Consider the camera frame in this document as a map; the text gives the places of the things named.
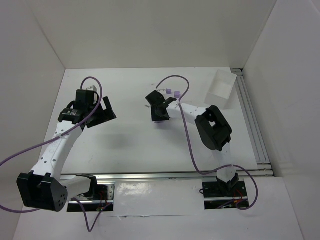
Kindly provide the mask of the white perforated metal bin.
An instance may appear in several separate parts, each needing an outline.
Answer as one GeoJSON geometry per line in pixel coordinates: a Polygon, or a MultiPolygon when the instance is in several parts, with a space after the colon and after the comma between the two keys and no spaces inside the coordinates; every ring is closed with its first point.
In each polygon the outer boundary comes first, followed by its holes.
{"type": "Polygon", "coordinates": [[[207,90],[204,103],[224,110],[230,99],[236,79],[236,74],[218,70],[207,90]]]}

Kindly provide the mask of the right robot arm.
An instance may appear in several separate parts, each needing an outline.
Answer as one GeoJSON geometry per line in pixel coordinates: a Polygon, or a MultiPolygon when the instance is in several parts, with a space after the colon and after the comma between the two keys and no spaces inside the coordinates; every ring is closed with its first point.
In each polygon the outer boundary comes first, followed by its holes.
{"type": "Polygon", "coordinates": [[[156,90],[148,94],[145,99],[150,105],[153,122],[170,119],[181,119],[183,121],[189,154],[195,170],[203,176],[216,173],[219,191],[224,195],[232,192],[239,181],[239,175],[236,167],[231,164],[232,128],[220,109],[215,105],[205,108],[181,103],[173,97],[165,98],[156,90]],[[212,151],[213,157],[218,161],[220,167],[215,170],[204,171],[198,168],[192,150],[188,123],[196,126],[201,142],[212,151]]]}

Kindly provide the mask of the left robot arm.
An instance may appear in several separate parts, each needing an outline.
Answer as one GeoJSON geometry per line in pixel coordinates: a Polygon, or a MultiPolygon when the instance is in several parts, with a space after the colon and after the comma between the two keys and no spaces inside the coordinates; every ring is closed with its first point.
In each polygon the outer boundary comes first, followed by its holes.
{"type": "Polygon", "coordinates": [[[31,171],[21,173],[17,178],[26,207],[59,212],[72,198],[83,195],[91,200],[103,190],[97,178],[90,174],[77,174],[72,179],[60,181],[65,162],[85,128],[116,119],[109,98],[102,99],[105,109],[98,100],[95,86],[78,89],[75,100],[60,113],[53,142],[31,171]]]}

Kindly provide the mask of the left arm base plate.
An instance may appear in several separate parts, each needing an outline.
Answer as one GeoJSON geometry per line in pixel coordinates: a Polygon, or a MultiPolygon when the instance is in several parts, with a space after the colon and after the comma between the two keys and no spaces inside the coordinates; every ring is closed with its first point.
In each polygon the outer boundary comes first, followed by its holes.
{"type": "Polygon", "coordinates": [[[83,205],[86,212],[97,213],[106,207],[104,212],[114,211],[114,198],[115,198],[115,182],[98,182],[97,190],[93,196],[87,194],[79,194],[75,196],[78,201],[83,205]]]}

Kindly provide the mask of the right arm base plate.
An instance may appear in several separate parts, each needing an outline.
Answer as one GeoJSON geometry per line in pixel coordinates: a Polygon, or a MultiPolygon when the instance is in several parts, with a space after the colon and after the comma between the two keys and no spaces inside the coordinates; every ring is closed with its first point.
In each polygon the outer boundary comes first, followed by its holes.
{"type": "Polygon", "coordinates": [[[245,182],[243,180],[235,184],[230,190],[223,190],[217,181],[203,182],[199,193],[204,197],[204,209],[234,209],[249,207],[249,200],[245,182]]]}

